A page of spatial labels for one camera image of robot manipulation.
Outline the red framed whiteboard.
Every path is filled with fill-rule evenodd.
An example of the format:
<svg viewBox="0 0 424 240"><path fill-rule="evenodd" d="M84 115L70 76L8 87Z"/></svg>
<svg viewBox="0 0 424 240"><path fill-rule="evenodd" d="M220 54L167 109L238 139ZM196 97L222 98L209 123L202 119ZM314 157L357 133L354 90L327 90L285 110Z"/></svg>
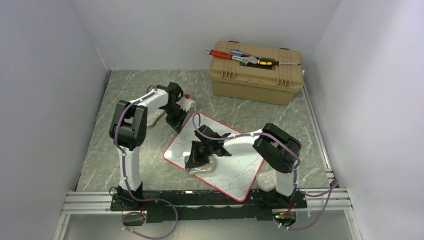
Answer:
<svg viewBox="0 0 424 240"><path fill-rule="evenodd" d="M219 135L240 134L236 129L201 112L198 116L194 113L167 147L163 158L185 171L185 157L190 155L192 141L198 140L195 136L195 127L201 125L210 127ZM192 176L237 202L245 201L264 162L263 158L250 145L241 151L233 151L231 156L213 155L212 158L215 168L211 172L206 173L202 170Z"/></svg>

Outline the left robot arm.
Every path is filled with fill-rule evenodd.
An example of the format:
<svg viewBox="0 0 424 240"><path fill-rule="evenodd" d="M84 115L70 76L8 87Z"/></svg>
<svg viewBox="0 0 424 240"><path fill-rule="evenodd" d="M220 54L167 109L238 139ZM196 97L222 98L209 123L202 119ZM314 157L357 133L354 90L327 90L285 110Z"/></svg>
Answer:
<svg viewBox="0 0 424 240"><path fill-rule="evenodd" d="M116 104L109 136L117 149L120 180L117 195L131 210L144 203L143 181L140 174L140 147L146 139L148 117L164 111L166 123L180 133L196 103L184 93L179 84L150 85L146 94L134 100L120 100Z"/></svg>

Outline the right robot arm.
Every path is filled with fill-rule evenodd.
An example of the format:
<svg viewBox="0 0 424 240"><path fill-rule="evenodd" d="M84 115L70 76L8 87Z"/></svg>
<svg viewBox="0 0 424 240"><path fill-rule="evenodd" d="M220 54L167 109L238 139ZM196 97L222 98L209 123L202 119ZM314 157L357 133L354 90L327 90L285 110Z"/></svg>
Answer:
<svg viewBox="0 0 424 240"><path fill-rule="evenodd" d="M273 123L266 123L248 133L219 133L209 126L199 126L194 134L185 170L192 172L212 161L213 156L233 157L236 154L257 153L276 171L276 203L287 208L295 201L296 171L300 164L301 143Z"/></svg>

